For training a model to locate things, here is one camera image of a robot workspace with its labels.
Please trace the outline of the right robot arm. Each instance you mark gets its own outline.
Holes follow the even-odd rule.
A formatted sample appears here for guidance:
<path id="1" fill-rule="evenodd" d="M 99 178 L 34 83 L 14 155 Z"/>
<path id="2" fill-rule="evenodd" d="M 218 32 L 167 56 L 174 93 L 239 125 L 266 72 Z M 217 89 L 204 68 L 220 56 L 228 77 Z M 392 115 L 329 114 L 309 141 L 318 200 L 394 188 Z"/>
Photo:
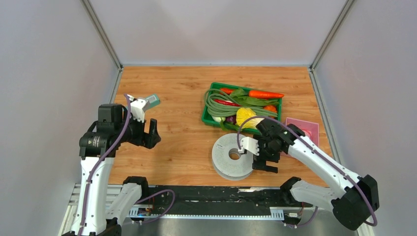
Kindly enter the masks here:
<path id="1" fill-rule="evenodd" d="M 313 185 L 299 177 L 292 177 L 281 185 L 281 201 L 287 206 L 296 202 L 308 203 L 333 213 L 345 228 L 355 231 L 366 224 L 378 224 L 379 208 L 377 181 L 364 177 L 342 166 L 322 151 L 297 126 L 270 117 L 255 117 L 260 135 L 257 137 L 262 157 L 284 152 L 312 170 L 327 187 Z"/>

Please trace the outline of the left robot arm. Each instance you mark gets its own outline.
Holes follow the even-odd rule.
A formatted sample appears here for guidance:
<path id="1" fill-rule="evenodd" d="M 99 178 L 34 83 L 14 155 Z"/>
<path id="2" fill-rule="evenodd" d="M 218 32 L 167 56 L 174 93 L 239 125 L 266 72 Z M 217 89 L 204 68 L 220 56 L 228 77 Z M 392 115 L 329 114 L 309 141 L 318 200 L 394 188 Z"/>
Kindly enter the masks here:
<path id="1" fill-rule="evenodd" d="M 98 119 L 79 140 L 82 182 L 74 221 L 67 236 L 119 236 L 121 225 L 134 204 L 150 198 L 145 177 L 128 176 L 116 199 L 106 208 L 108 181 L 116 152 L 122 143 L 152 149 L 161 141 L 157 120 L 145 132 L 149 102 L 134 100 L 128 106 L 103 104 Z"/>

